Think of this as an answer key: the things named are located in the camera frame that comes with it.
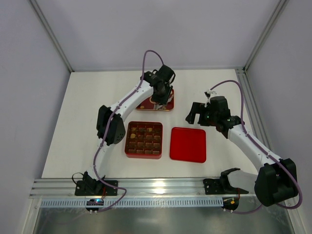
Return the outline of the red box lid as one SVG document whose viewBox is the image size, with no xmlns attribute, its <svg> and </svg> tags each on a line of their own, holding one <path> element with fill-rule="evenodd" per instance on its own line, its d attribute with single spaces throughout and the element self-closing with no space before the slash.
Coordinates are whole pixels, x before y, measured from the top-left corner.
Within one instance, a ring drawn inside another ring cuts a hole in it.
<svg viewBox="0 0 312 234">
<path fill-rule="evenodd" d="M 207 158 L 206 143 L 204 130 L 174 127 L 171 131 L 170 159 L 204 163 Z"/>
</svg>

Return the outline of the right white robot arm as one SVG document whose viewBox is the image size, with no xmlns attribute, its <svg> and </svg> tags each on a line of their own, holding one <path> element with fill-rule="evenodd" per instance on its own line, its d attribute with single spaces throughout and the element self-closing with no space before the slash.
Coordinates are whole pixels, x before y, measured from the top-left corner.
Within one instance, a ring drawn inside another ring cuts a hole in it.
<svg viewBox="0 0 312 234">
<path fill-rule="evenodd" d="M 232 187 L 253 191 L 260 203 L 266 207 L 299 194 L 295 163 L 291 159 L 282 159 L 272 153 L 251 134 L 240 117 L 231 115 L 224 96 L 211 97 L 207 103 L 193 102 L 185 120 L 193 124 L 196 115 L 199 115 L 199 125 L 215 127 L 235 144 L 257 169 L 254 183 L 238 179 L 231 172 L 227 177 Z"/>
</svg>

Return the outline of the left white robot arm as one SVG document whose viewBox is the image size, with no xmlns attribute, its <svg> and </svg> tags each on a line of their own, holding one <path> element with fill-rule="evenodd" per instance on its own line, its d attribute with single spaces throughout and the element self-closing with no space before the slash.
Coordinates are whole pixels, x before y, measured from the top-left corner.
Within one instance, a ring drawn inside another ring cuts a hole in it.
<svg viewBox="0 0 312 234">
<path fill-rule="evenodd" d="M 99 176 L 97 159 L 102 160 L 112 151 L 113 146 L 123 140 L 126 136 L 124 121 L 145 99 L 151 98 L 161 105 L 168 103 L 175 77 L 175 72 L 167 65 L 162 65 L 158 70 L 147 71 L 123 99 L 110 107 L 103 105 L 99 108 L 96 130 L 100 143 L 92 161 L 92 168 L 82 174 L 82 180 L 76 182 L 76 196 L 100 195 L 106 186 L 119 189 Z"/>
</svg>

